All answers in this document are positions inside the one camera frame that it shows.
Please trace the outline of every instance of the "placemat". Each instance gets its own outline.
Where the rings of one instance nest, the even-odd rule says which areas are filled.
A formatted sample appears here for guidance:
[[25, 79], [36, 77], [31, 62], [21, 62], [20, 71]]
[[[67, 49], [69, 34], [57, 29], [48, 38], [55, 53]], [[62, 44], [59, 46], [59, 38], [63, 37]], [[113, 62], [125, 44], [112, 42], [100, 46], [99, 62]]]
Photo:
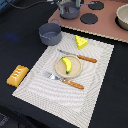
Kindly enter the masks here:
[[[75, 35], [62, 32], [61, 42], [46, 49], [14, 91], [13, 96], [52, 113], [79, 128], [87, 128], [114, 48], [113, 45], [100, 41], [92, 39], [87, 39], [87, 41], [86, 47], [77, 50]], [[97, 59], [95, 64], [81, 60], [83, 72], [80, 76], [71, 79], [82, 84], [85, 87], [84, 90], [44, 77], [44, 70], [57, 75], [54, 63], [57, 58], [64, 55], [57, 51], [58, 48]]]

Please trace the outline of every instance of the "gray pot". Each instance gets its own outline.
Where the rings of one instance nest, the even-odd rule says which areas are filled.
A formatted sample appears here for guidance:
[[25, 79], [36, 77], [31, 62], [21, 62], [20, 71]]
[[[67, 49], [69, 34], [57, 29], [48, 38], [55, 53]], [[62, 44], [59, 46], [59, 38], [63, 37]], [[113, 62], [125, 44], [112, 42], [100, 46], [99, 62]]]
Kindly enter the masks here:
[[[66, 2], [63, 5], [58, 6], [58, 7], [60, 10], [61, 17], [65, 18], [65, 19], [74, 19], [74, 18], [78, 17], [80, 14], [80, 7], [83, 5], [89, 5], [89, 4], [96, 4], [96, 2], [80, 4], [79, 7], [77, 7], [76, 2], [70, 1], [70, 2]], [[68, 6], [68, 8], [69, 8], [69, 12], [66, 12], [66, 9], [65, 9], [66, 6]]]
[[116, 14], [120, 26], [128, 31], [128, 4], [119, 7]]
[[58, 44], [62, 39], [61, 27], [58, 19], [52, 19], [51, 23], [46, 23], [39, 28], [39, 35], [43, 44], [53, 46]]

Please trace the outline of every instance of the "black table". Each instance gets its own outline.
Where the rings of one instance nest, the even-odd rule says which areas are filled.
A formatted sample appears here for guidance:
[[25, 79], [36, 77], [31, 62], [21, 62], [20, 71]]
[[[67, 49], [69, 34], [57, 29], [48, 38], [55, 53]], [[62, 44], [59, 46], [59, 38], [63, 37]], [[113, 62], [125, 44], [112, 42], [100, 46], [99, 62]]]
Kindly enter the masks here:
[[[17, 2], [29, 5], [36, 0]], [[12, 96], [15, 87], [6, 80], [17, 65], [30, 70], [47, 46], [41, 43], [39, 27], [47, 23], [56, 4], [43, 3], [27, 10], [4, 9], [0, 13], [0, 105], [30, 116], [51, 128], [76, 126]], [[114, 45], [89, 128], [128, 128], [128, 44], [62, 28], [62, 31]]]

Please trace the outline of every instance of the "plate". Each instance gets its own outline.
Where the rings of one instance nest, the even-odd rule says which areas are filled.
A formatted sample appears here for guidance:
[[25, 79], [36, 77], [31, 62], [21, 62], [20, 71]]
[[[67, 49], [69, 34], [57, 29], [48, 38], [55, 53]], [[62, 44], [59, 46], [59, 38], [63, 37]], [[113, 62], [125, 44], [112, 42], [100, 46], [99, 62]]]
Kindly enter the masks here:
[[66, 65], [60, 58], [55, 63], [55, 70], [56, 70], [57, 74], [63, 78], [77, 77], [82, 71], [82, 64], [81, 64], [80, 59], [73, 55], [66, 55], [63, 57], [66, 57], [71, 61], [71, 63], [72, 63], [71, 72], [69, 74], [66, 74]]

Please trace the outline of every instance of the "wooden handle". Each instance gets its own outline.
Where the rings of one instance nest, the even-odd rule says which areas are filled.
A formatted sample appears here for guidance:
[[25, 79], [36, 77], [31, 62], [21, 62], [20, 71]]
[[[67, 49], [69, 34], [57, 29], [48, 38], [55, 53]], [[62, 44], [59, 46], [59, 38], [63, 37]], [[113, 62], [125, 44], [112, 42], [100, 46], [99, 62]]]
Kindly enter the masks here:
[[85, 56], [81, 56], [81, 55], [78, 55], [77, 57], [79, 59], [90, 61], [90, 62], [93, 62], [93, 63], [96, 63], [97, 62], [97, 60], [96, 59], [93, 59], [93, 58], [89, 58], [89, 57], [85, 57]]
[[79, 89], [84, 89], [84, 86], [82, 86], [80, 84], [77, 84], [77, 83], [74, 83], [72, 81], [66, 80], [66, 79], [63, 79], [62, 82], [65, 83], [65, 84], [69, 84], [73, 87], [79, 88]]

